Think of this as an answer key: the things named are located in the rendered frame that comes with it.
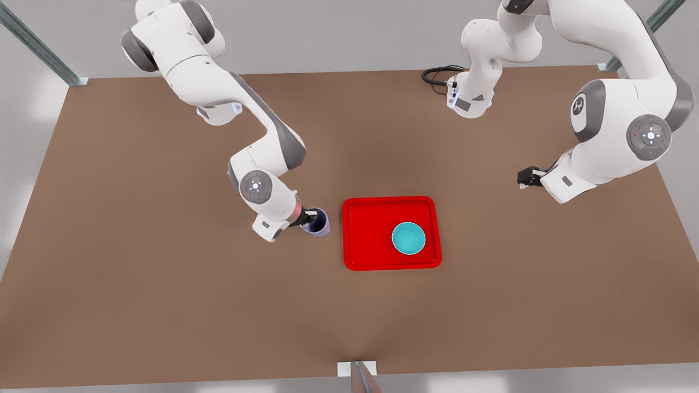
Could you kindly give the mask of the lavender purple cup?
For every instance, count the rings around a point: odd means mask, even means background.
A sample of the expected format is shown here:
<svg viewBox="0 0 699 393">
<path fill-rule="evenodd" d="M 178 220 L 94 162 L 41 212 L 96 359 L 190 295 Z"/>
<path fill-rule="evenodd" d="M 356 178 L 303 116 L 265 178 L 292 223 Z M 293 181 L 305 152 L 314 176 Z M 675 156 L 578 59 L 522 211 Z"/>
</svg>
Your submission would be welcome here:
<svg viewBox="0 0 699 393">
<path fill-rule="evenodd" d="M 330 231 L 329 217 L 322 209 L 319 210 L 319 218 L 313 225 L 302 227 L 308 234 L 317 237 L 326 236 Z"/>
</svg>

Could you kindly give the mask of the turquoise bowl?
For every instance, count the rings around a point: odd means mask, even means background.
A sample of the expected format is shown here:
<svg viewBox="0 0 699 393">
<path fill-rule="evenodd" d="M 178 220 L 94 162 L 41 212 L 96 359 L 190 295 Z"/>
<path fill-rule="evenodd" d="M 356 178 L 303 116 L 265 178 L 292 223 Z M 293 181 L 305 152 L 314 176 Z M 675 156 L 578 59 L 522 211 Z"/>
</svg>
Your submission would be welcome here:
<svg viewBox="0 0 699 393">
<path fill-rule="evenodd" d="M 404 255 L 415 255 L 426 246 L 426 234 L 414 222 L 397 224 L 392 231 L 391 240 L 394 248 Z"/>
</svg>

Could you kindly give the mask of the red rectangular tray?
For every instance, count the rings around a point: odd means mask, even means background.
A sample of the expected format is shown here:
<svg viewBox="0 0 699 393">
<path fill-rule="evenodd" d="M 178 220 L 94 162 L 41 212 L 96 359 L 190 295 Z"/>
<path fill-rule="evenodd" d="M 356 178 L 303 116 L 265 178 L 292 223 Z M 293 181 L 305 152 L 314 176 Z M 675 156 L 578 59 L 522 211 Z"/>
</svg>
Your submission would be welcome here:
<svg viewBox="0 0 699 393">
<path fill-rule="evenodd" d="M 391 234 L 401 222 L 414 222 L 426 234 L 415 255 L 394 248 Z M 343 260 L 352 271 L 432 269 L 441 264 L 435 204 L 427 196 L 347 199 L 342 205 Z"/>
</svg>

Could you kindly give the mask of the silver frame post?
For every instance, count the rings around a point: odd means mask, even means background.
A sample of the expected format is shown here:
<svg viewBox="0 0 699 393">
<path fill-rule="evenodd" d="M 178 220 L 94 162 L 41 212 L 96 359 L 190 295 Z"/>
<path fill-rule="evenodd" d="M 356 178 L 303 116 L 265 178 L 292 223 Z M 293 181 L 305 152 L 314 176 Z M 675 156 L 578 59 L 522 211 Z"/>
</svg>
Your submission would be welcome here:
<svg viewBox="0 0 699 393">
<path fill-rule="evenodd" d="M 86 86 L 90 78 L 80 77 L 35 35 L 22 20 L 0 0 L 0 24 L 12 33 L 30 52 L 70 87 Z"/>
<path fill-rule="evenodd" d="M 613 54 L 609 61 L 597 64 L 599 72 L 618 72 L 626 69 L 630 76 L 650 77 L 654 67 L 664 69 L 664 54 L 654 33 L 686 2 L 662 0 L 661 5 L 647 20 L 629 11 L 619 18 L 619 36 L 612 38 L 605 51 Z"/>
<path fill-rule="evenodd" d="M 376 361 L 344 361 L 337 363 L 337 376 L 348 377 L 350 393 L 384 393 L 378 383 Z"/>
</svg>

